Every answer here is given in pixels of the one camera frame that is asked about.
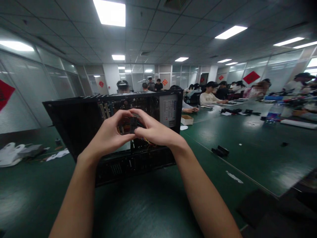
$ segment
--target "ceiling light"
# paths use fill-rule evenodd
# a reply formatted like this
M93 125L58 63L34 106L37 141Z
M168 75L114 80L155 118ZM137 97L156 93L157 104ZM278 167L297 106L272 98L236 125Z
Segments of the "ceiling light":
M294 49L300 49L300 48L304 48L304 47L311 46L311 45L317 45L317 41L314 41L314 42L311 42L308 44L304 44L304 45L300 45L300 46L295 46Z
M218 61L217 63L224 63L224 62L227 62L227 61L230 61L232 59L224 59L224 60L221 60L221 61Z
M229 64L226 64L226 65L233 65L233 64L236 64L238 62L232 62L232 63L229 63Z
M124 55L112 55L113 60L125 60Z
M180 58L178 58L177 60L175 60L175 61L177 61L177 62L183 62L183 61L185 61L185 60L187 60L188 58L187 57L180 57Z
M242 31L247 29L247 27L244 26L234 26L230 28L229 30L226 30L224 33L220 34L219 36L216 36L216 39L228 39L229 37L232 37Z
M125 26L125 4L93 0L101 24Z
M17 51L34 51L31 46L19 41L0 41L0 44Z
M277 43L277 44L275 44L274 46L287 45L287 44L290 44L290 43L293 43L293 42L296 42L296 41L299 41L299 40L303 40L303 39L305 39L305 38L296 37L296 38L294 38L294 39L290 39L290 40L287 40L287 41L283 41L283 42Z

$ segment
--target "hat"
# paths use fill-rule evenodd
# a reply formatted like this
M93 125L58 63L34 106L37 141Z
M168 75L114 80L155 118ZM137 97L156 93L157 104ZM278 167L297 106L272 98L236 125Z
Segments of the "hat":
M299 73L298 75L295 76L295 78L315 78L315 76L306 72L306 73Z
M218 84L214 81L210 81L206 84L206 87L216 88L216 87L218 87Z

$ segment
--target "plastic water bottle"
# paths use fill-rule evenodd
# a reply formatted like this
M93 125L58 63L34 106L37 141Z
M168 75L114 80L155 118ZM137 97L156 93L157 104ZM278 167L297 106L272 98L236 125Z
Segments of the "plastic water bottle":
M283 101L278 101L271 107L270 111L268 112L266 116L266 122L272 124L280 120L283 110Z

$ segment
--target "cardboard box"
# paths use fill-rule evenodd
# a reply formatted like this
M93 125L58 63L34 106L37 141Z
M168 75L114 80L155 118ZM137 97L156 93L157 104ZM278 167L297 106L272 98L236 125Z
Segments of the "cardboard box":
M192 117L190 117L189 115L182 115L181 123L184 126L192 125L194 123L194 119Z

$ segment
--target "computer case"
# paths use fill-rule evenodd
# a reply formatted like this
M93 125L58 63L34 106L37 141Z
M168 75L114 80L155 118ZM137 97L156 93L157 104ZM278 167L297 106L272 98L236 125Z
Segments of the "computer case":
M179 134L182 100L183 90L166 90L53 100L43 105L76 162L102 122L120 109L142 109ZM130 129L133 131L130 122L117 127L120 134L130 133ZM169 148L135 139L100 159L96 186L171 165L175 165L175 160Z

